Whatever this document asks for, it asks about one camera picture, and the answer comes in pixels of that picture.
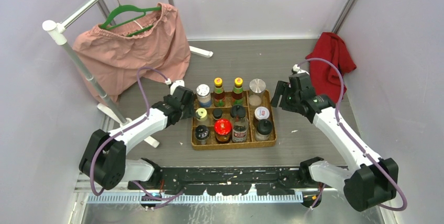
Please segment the silver lid tall glass jar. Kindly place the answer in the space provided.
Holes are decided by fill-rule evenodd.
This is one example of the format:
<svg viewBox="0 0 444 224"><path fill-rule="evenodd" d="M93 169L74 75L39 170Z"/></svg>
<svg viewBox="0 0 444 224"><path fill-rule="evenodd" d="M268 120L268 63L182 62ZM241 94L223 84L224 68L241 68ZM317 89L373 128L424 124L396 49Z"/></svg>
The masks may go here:
<svg viewBox="0 0 444 224"><path fill-rule="evenodd" d="M262 79L253 79L249 83L249 106L257 108L261 105L266 83Z"/></svg>

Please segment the red lid sauce jar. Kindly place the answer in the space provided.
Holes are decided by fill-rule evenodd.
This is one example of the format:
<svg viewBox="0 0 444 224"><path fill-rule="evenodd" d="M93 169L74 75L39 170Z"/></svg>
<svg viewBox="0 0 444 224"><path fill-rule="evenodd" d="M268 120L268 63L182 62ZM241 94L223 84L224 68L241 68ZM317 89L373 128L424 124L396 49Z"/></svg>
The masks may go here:
<svg viewBox="0 0 444 224"><path fill-rule="evenodd" d="M232 125L228 119L221 118L214 124L216 141L218 143L229 143L231 140Z"/></svg>

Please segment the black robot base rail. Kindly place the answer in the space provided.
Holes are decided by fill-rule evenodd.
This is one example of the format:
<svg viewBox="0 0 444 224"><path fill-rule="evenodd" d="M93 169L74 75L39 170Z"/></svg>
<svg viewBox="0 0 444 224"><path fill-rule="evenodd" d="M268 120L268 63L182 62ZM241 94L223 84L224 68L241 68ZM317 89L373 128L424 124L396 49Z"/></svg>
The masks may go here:
<svg viewBox="0 0 444 224"><path fill-rule="evenodd" d="M309 182L302 169L289 166L253 167L161 167L147 182L129 182L129 190L144 188L168 195L215 197L277 196L287 200L302 191L302 205L317 207L326 190Z"/></svg>

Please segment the pale yellow lid jar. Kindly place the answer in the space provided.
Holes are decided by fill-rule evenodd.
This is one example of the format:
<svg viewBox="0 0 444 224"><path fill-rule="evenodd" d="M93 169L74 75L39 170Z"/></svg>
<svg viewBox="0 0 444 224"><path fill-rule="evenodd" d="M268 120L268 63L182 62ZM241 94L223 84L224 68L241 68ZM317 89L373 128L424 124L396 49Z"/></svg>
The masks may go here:
<svg viewBox="0 0 444 224"><path fill-rule="evenodd" d="M208 112L205 108L199 108L195 111L195 117L197 120L197 125L209 126L210 120L208 117Z"/></svg>

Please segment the black lid spice grinder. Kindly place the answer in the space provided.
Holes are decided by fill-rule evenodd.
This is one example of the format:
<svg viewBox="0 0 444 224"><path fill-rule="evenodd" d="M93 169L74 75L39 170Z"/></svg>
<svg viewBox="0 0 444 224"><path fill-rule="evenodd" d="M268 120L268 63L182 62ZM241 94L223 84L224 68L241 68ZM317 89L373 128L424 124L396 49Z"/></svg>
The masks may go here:
<svg viewBox="0 0 444 224"><path fill-rule="evenodd" d="M235 117L238 116L238 113L241 112L241 111L243 111L243 110L244 110L244 107L243 107L243 106L241 106L241 105L233 105L233 106L231 107L231 109L230 109L230 116L231 116L232 118L235 118Z"/></svg>

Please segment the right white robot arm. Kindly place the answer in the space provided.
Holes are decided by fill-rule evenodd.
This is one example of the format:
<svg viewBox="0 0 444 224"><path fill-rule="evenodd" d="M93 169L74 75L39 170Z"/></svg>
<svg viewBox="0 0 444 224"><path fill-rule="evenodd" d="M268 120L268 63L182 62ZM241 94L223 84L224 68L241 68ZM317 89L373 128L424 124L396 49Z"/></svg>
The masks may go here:
<svg viewBox="0 0 444 224"><path fill-rule="evenodd" d="M397 163L382 158L363 142L340 114L338 103L316 94L307 71L296 64L288 79L278 81L272 107L306 117L330 140L347 165L343 169L320 157L311 158L299 165L300 182L306 187L322 183L342 192L356 211L383 207L396 196L401 197L400 209L404 210L406 199L397 184Z"/></svg>

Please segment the yellow cap sauce bottle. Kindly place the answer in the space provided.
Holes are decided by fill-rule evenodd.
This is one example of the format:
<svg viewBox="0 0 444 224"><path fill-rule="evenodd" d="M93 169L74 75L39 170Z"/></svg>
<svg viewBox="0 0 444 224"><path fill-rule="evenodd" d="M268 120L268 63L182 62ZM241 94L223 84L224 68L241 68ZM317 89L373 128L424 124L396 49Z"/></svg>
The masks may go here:
<svg viewBox="0 0 444 224"><path fill-rule="evenodd" d="M216 107L224 107L225 102L225 90L223 88L223 80L220 77L214 79L214 93L213 102Z"/></svg>
<svg viewBox="0 0 444 224"><path fill-rule="evenodd" d="M243 79L240 77L235 78L234 87L232 89L232 104L233 105L242 105L244 101L243 95Z"/></svg>

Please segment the red cloth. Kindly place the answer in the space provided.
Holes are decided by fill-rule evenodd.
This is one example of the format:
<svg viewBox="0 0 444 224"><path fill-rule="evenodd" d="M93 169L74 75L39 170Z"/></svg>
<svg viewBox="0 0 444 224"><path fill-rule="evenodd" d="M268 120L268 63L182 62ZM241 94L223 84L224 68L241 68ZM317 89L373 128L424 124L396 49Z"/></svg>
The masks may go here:
<svg viewBox="0 0 444 224"><path fill-rule="evenodd" d="M337 102L340 95L347 90L340 89L339 76L344 76L357 68L345 42L335 33L323 32L312 53L306 57L306 59L312 58L317 59L309 62L309 73L316 94L325 94L333 102Z"/></svg>

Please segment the white lid sauce jar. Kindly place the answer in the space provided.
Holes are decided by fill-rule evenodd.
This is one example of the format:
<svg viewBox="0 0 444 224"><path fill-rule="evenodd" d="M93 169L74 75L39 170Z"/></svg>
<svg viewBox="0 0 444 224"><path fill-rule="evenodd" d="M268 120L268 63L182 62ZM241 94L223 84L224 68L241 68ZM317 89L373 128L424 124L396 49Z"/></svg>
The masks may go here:
<svg viewBox="0 0 444 224"><path fill-rule="evenodd" d="M256 121L269 118L270 118L270 111L268 108L264 106L259 106L254 110L254 119Z"/></svg>

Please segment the dark lid small jar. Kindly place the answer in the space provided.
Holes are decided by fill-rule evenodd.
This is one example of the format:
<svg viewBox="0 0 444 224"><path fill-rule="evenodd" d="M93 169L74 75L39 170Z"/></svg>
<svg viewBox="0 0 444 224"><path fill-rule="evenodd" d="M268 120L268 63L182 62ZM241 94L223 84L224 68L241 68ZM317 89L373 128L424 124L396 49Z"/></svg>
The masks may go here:
<svg viewBox="0 0 444 224"><path fill-rule="evenodd" d="M209 128L205 125L198 125L194 131L194 136L198 144L205 145L209 138Z"/></svg>

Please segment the silver lid pepper jar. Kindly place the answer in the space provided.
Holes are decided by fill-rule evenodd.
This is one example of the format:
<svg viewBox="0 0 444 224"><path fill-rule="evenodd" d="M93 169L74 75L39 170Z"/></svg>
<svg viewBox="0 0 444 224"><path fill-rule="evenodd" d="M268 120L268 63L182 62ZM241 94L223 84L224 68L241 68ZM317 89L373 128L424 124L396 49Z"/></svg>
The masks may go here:
<svg viewBox="0 0 444 224"><path fill-rule="evenodd" d="M198 103L201 107L208 108L212 106L212 97L208 85L200 84L196 88L196 95Z"/></svg>

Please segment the clear vinegar bottle red label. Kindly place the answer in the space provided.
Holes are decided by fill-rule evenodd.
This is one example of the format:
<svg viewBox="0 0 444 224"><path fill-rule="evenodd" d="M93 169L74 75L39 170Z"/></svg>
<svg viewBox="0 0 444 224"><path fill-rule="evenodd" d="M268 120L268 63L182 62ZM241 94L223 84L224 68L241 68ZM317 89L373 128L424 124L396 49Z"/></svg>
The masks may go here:
<svg viewBox="0 0 444 224"><path fill-rule="evenodd" d="M249 122L247 118L247 111L244 108L243 111L238 113L238 116L235 118L231 117L231 125L232 125L232 141L233 143L242 143L246 142L247 133L249 130Z"/></svg>

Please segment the small black cap bottle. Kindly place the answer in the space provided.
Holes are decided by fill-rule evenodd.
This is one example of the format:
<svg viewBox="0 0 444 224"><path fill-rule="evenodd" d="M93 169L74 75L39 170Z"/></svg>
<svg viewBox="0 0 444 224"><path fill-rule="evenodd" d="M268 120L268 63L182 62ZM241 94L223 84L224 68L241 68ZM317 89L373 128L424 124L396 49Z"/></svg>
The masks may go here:
<svg viewBox="0 0 444 224"><path fill-rule="evenodd" d="M213 116L214 121L217 121L222 118L223 111L220 108L215 108L215 109L213 109L212 116Z"/></svg>

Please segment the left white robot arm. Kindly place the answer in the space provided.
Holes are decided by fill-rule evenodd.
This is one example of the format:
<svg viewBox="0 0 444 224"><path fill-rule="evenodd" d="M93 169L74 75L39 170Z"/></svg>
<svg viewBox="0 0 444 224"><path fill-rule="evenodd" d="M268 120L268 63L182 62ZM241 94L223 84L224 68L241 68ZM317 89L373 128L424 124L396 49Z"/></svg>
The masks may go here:
<svg viewBox="0 0 444 224"><path fill-rule="evenodd" d="M92 191L96 190L95 184L111 190L120 182L130 181L142 182L148 189L159 186L161 175L155 163L146 158L129 160L127 154L154 133L193 116L194 92L182 80L169 88L162 101L149 106L148 112L129 124L110 132L98 129L92 133L79 163L80 172L90 178Z"/></svg>

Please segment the woven divided tray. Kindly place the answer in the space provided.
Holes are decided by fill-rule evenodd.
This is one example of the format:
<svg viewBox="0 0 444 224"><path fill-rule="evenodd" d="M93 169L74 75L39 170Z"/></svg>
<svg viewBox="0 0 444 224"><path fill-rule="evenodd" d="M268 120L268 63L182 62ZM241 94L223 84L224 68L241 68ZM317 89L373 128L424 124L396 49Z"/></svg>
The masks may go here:
<svg viewBox="0 0 444 224"><path fill-rule="evenodd" d="M225 92L225 107L215 107L214 104L212 104L212 106L205 108L208 112L208 118L209 118L209 138L206 141L206 144L200 144L200 141L198 141L198 139L195 136L195 128L197 128L198 125L200 125L201 122L199 122L199 120L194 116L192 118L192 140L191 140L191 145L192 148L194 150L197 151L204 151L204 150L224 150L224 149L245 149L245 148L264 148L264 147L272 147L275 146L276 144L276 138L277 138L277 133L275 130L275 123L274 123L274 116L273 116L273 110L272 110L272 106L271 106L271 102L270 102L270 94L269 91L266 89L263 93L263 97L262 97L262 102L261 102L261 106L266 107L269 112L270 112L270 116L268 118L269 121L272 122L273 124L273 128L272 131L270 133L270 136L268 138L268 140L256 140L255 137L255 132L256 132L256 127L254 125L254 110L250 108L249 102L248 102L248 96L249 96L250 91L244 91L243 92L243 104L242 106L247 109L247 115L246 117L249 120L249 130L247 133L247 139L245 142L241 142L241 143L233 143L233 141L231 140L229 143L218 143L216 141L216 137L215 137L215 131L214 131L214 118L213 118L213 110L214 109L221 109L223 111L223 115L222 118L226 118L226 119L231 119L230 116L230 109L232 107L232 98L231 98L231 94L232 92L228 91Z"/></svg>

